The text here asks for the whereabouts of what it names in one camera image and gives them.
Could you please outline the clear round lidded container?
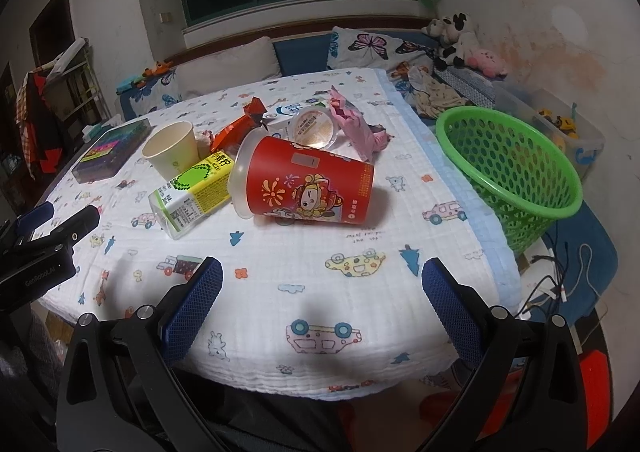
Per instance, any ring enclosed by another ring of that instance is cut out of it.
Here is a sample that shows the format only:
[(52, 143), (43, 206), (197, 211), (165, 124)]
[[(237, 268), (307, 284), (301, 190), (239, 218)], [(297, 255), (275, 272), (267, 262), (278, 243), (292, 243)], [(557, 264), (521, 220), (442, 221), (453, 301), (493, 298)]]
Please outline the clear round lidded container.
[(322, 106), (308, 106), (297, 112), (288, 127), (288, 138), (299, 146), (328, 150), (334, 145), (340, 127)]

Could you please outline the orange snack wrapper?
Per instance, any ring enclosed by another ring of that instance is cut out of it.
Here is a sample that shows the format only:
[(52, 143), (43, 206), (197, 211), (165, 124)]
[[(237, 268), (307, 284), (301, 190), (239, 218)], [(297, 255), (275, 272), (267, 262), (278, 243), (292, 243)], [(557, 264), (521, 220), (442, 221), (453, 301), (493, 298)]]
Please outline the orange snack wrapper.
[(262, 126), (262, 116), (267, 113), (265, 105), (258, 97), (243, 106), (243, 114), (231, 124), (218, 131), (212, 138), (209, 151), (212, 153), (224, 151), (231, 153), (237, 149), (248, 133)]

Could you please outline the tissue paper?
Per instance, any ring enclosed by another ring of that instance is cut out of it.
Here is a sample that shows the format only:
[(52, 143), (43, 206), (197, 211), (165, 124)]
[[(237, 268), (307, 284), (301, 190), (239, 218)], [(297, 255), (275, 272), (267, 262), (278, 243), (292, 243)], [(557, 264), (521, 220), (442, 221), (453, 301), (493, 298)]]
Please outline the tissue paper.
[(198, 148), (198, 158), (204, 160), (212, 152), (214, 135), (210, 130), (204, 130), (195, 134), (196, 147)]

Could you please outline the green plastic mesh basket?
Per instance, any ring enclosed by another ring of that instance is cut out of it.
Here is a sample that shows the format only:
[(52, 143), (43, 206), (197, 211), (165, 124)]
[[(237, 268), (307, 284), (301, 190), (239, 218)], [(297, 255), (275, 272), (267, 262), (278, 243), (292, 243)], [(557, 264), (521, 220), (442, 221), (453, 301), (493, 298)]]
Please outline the green plastic mesh basket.
[(496, 214), (516, 256), (582, 207), (582, 183), (573, 165), (522, 120), (459, 106), (439, 115), (435, 131), (442, 152)]

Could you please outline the butterfly pillow at left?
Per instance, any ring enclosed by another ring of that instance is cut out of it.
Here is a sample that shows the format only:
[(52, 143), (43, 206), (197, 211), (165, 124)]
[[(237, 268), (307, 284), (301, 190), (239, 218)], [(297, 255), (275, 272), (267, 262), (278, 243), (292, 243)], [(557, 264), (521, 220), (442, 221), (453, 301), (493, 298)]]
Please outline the butterfly pillow at left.
[(116, 88), (116, 94), (125, 120), (171, 108), (182, 101), (175, 70), (140, 78), (137, 82), (133, 78), (124, 80)]

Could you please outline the red printed paper cup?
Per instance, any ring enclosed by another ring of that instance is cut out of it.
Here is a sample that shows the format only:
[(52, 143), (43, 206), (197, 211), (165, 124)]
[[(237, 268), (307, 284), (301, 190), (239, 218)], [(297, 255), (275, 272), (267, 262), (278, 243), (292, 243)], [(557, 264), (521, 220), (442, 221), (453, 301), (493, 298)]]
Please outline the red printed paper cup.
[(368, 163), (254, 129), (236, 154), (228, 191), (236, 213), (245, 219), (363, 224), (373, 177)]

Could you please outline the beige paper cup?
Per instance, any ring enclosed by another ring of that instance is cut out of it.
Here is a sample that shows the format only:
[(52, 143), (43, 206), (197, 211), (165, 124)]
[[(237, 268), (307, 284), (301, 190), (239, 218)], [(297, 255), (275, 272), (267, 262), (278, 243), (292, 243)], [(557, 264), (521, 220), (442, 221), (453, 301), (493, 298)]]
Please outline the beige paper cup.
[(200, 161), (193, 125), (180, 120), (160, 128), (146, 140), (142, 156), (165, 181), (181, 175)]

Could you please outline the white blue milk carton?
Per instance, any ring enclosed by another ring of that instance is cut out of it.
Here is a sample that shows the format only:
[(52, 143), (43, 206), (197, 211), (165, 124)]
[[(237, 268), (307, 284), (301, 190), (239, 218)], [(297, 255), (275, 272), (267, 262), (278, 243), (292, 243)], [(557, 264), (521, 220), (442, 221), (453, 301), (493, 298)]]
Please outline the white blue milk carton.
[(270, 136), (287, 139), (293, 118), (299, 112), (306, 110), (306, 108), (313, 108), (314, 106), (324, 108), (326, 105), (321, 101), (278, 105), (273, 111), (269, 111), (262, 116), (262, 124)]

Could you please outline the dark box of coloured pens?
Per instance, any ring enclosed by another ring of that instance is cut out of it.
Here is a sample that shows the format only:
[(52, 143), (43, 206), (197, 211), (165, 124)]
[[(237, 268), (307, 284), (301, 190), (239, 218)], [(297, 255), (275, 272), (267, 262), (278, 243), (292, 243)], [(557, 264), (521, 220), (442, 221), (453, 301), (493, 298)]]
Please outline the dark box of coloured pens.
[(146, 118), (110, 129), (78, 160), (72, 169), (74, 178), (88, 183), (114, 177), (151, 131)]

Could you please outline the clear plastic toy bin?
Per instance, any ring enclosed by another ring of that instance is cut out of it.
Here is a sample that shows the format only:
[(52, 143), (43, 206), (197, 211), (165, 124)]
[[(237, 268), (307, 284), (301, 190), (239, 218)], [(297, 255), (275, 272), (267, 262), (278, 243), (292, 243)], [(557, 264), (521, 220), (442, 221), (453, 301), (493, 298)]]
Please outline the clear plastic toy bin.
[(581, 116), (577, 105), (567, 104), (550, 91), (524, 88), (495, 82), (495, 108), (528, 123), (548, 137), (572, 163), (584, 180), (591, 166), (602, 154), (602, 132)]

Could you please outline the printed white table cloth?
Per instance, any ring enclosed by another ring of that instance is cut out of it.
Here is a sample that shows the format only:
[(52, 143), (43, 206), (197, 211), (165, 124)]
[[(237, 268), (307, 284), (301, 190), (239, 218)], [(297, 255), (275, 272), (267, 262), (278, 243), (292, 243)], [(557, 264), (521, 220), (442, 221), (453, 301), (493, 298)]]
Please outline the printed white table cloth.
[(190, 265), (218, 259), (224, 286), (184, 365), (215, 382), (322, 400), (365, 396), (434, 375), (456, 360), (423, 293), (420, 271), (438, 258), (489, 305), (518, 308), (521, 279), (494, 212), (447, 160), (385, 72), (372, 68), (283, 77), (229, 88), (152, 112), (162, 128), (185, 120), (216, 131), (250, 99), (294, 112), (331, 90), (384, 127), (372, 202), (362, 226), (238, 216), (224, 205), (183, 238), (155, 220), (148, 197), (163, 182), (134, 154), (107, 180), (66, 174), (50, 194), (59, 224), (92, 205), (96, 230), (74, 248), (75, 275), (42, 304), (67, 321), (91, 312), (130, 316), (184, 282)]

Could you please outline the beige cushion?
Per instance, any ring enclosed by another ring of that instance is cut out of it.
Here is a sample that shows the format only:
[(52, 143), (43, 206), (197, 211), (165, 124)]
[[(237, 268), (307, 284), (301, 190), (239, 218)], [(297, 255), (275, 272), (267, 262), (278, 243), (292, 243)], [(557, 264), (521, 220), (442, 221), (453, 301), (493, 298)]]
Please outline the beige cushion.
[(281, 75), (276, 50), (266, 36), (245, 45), (200, 56), (176, 68), (177, 86), (183, 99)]

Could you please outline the yellow green juice carton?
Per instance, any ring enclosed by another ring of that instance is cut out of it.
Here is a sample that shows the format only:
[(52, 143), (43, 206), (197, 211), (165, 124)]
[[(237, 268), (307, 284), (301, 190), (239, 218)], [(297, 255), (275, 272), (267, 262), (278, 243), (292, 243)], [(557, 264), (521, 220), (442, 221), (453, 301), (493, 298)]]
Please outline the yellow green juice carton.
[(182, 238), (230, 201), (228, 181), (233, 167), (234, 160), (218, 151), (149, 195), (152, 213), (170, 238)]

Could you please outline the butterfly print pillow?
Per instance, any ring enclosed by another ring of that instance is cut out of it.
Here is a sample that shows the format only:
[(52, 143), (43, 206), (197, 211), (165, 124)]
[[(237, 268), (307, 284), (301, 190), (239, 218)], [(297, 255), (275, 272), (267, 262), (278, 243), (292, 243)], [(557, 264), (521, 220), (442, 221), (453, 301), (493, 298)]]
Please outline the butterfly print pillow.
[(411, 40), (334, 26), (330, 35), (326, 67), (380, 68), (387, 73), (408, 66), (433, 64), (435, 50)]

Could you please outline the patterned clothes pile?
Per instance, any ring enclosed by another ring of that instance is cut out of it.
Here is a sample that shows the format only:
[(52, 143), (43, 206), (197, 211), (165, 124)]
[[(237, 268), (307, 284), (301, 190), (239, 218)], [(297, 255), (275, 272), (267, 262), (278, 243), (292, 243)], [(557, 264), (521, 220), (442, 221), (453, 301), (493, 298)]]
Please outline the patterned clothes pile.
[(470, 104), (454, 88), (433, 77), (426, 65), (401, 62), (388, 76), (408, 105), (421, 117), (436, 120), (450, 108)]

